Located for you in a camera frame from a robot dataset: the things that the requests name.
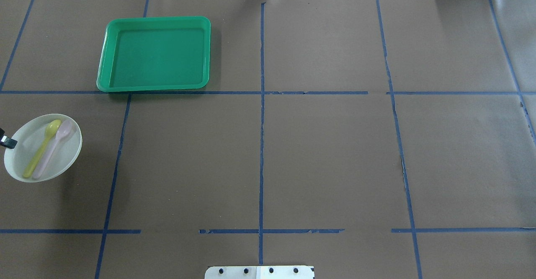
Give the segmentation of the green plastic tray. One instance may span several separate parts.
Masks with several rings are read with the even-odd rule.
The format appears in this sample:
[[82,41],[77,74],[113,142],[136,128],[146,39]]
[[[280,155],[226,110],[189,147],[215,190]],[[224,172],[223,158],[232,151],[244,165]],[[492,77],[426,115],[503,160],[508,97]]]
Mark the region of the green plastic tray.
[[107,24],[96,86],[102,92],[204,88],[212,25],[203,16],[119,18]]

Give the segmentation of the brown paper table cover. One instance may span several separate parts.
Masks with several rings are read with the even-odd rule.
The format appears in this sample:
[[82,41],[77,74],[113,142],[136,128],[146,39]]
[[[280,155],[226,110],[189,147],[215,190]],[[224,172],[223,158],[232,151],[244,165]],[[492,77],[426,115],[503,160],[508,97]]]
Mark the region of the brown paper table cover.
[[[193,15],[204,88],[98,91],[111,20]],[[1,166],[2,279],[535,277],[535,0],[1,0],[1,127],[45,114],[82,150]]]

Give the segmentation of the pink plastic spoon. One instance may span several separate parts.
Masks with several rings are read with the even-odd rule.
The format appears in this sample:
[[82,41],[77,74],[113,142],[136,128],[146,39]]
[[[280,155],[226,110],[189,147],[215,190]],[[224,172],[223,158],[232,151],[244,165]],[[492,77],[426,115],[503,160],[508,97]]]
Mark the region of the pink plastic spoon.
[[67,138],[71,134],[71,131],[73,130],[73,121],[70,119],[65,119],[61,121],[62,123],[59,127],[59,130],[56,132],[56,135],[48,143],[46,150],[44,152],[44,155],[40,159],[38,166],[33,172],[33,175],[31,176],[31,178],[34,178],[36,180],[42,178],[46,168],[48,167],[50,160],[52,159],[52,155],[56,151],[56,147],[58,147],[58,145],[61,143],[63,139]]

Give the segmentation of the white plate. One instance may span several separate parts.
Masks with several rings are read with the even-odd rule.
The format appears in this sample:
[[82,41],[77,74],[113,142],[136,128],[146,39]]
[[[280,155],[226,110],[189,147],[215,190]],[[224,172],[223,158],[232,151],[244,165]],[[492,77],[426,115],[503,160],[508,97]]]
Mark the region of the white plate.
[[58,177],[77,160],[83,139],[80,126],[63,114],[46,114],[24,124],[17,145],[4,153],[6,172],[18,181],[42,182]]

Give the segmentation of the metal base plate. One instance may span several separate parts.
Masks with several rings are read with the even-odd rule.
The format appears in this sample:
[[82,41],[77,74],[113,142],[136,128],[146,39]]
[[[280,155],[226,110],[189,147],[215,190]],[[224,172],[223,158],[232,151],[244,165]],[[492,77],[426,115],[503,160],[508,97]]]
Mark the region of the metal base plate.
[[314,279],[313,266],[214,266],[205,279]]

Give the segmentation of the yellow plastic spoon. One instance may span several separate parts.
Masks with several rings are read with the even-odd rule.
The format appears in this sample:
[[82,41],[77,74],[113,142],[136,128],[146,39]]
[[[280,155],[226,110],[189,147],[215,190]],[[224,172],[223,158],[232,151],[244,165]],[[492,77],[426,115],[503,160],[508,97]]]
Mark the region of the yellow plastic spoon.
[[44,155],[44,152],[46,150],[48,143],[56,135],[56,132],[59,130],[61,123],[62,123],[61,120],[56,119],[46,125],[45,131],[44,131],[44,140],[42,141],[38,150],[33,155],[28,165],[26,166],[23,172],[24,178],[30,178],[33,175],[36,167],[38,166],[40,159]]

